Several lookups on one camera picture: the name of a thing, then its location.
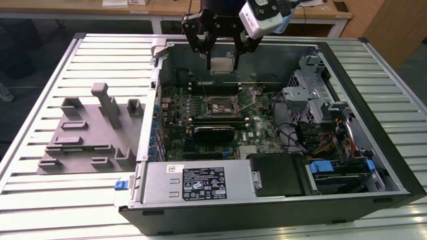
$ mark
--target floor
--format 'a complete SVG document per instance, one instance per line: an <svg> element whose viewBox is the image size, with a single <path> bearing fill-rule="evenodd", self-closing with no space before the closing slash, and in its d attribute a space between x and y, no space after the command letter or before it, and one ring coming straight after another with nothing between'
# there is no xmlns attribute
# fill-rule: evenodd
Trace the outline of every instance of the floor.
<svg viewBox="0 0 427 240"><path fill-rule="evenodd" d="M148 21L66 20L65 28L58 28L53 20L34 19L33 24L44 42L42 47L28 52L36 64L36 72L17 80L9 79L0 72L0 82L14 95L13 102L0 101L0 160L25 121L74 33L152 34ZM166 34L181 32L180 26L174 22L165 21L162 27ZM421 44L397 73L424 104L427 103L427 95L423 94L427 91L425 66L427 44Z"/></svg>

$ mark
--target metal slatted table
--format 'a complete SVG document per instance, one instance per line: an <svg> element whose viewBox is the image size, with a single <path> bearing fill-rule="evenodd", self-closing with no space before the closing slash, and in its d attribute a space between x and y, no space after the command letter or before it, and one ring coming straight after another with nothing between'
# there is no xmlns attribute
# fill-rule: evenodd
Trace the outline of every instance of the metal slatted table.
<svg viewBox="0 0 427 240"><path fill-rule="evenodd" d="M90 86L109 85L117 103L144 103L152 75L152 45L158 36L86 34L76 38L53 72L0 164L2 240L62 239L425 239L427 198L384 209L350 223L293 226L172 236L141 236L113 206L113 184L132 172L36 175L62 111L64 97L96 104ZM318 41L322 38L269 37ZM427 108L368 43L328 38L329 47L368 103L419 182L427 188Z"/></svg>

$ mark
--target table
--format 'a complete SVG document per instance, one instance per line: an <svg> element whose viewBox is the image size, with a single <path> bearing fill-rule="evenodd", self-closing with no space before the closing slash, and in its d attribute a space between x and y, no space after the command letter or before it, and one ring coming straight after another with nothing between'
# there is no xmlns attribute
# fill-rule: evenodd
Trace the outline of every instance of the table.
<svg viewBox="0 0 427 240"><path fill-rule="evenodd" d="M0 18L77 19L77 20L148 20L153 34L161 34L161 21L180 21L190 0L150 0L146 5L102 9L102 0L17 0L0 1ZM192 1L190 13L197 13L200 0ZM298 8L290 23L332 25L328 37L338 37L350 12L338 12L333 2Z"/></svg>
<svg viewBox="0 0 427 240"><path fill-rule="evenodd" d="M112 203L114 182L132 172L37 175L38 159L62 116L58 106L64 97L80 97L82 104L94 104L90 86L104 81L117 103L134 98L144 103L152 81L152 46L161 42L156 38L184 39L181 35L86 34L72 40L0 163L1 240L425 239L427 198L349 223L141 236ZM427 109L372 46L356 38L268 36L265 40L328 43L425 188ZM122 64L128 62L133 63L132 68ZM330 84L342 99L337 85Z"/></svg>

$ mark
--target gray post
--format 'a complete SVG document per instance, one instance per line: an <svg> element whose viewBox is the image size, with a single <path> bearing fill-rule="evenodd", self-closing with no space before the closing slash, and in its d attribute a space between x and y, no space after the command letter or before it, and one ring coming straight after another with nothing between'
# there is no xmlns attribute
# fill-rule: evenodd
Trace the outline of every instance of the gray post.
<svg viewBox="0 0 427 240"><path fill-rule="evenodd" d="M102 112L106 115L109 124L113 129L121 128L121 123L117 115L117 106L113 105L112 100L106 94L108 85L104 82L96 82L92 85L92 95L97 97Z"/></svg>

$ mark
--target wooden desk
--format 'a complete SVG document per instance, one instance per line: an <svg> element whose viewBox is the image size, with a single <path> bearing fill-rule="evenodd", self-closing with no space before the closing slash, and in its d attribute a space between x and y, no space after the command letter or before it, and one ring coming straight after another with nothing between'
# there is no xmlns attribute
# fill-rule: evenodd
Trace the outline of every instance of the wooden desk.
<svg viewBox="0 0 427 240"><path fill-rule="evenodd" d="M161 34L161 21L180 21L190 0L150 0L146 5L102 9L102 0L2 0L0 18L148 20L154 34ZM192 0L190 12L197 13L200 0ZM332 25L328 37L338 37L346 21L353 17L338 12L332 0L314 7L298 8L290 23Z"/></svg>
<svg viewBox="0 0 427 240"><path fill-rule="evenodd" d="M153 0L150 14L160 16L160 21L178 21L188 11L190 0ZM190 13L200 9L200 0L192 0ZM298 7L294 11L292 24L325 24L332 25L328 37L338 38L346 21L353 18L350 12L337 11L333 1L314 7Z"/></svg>

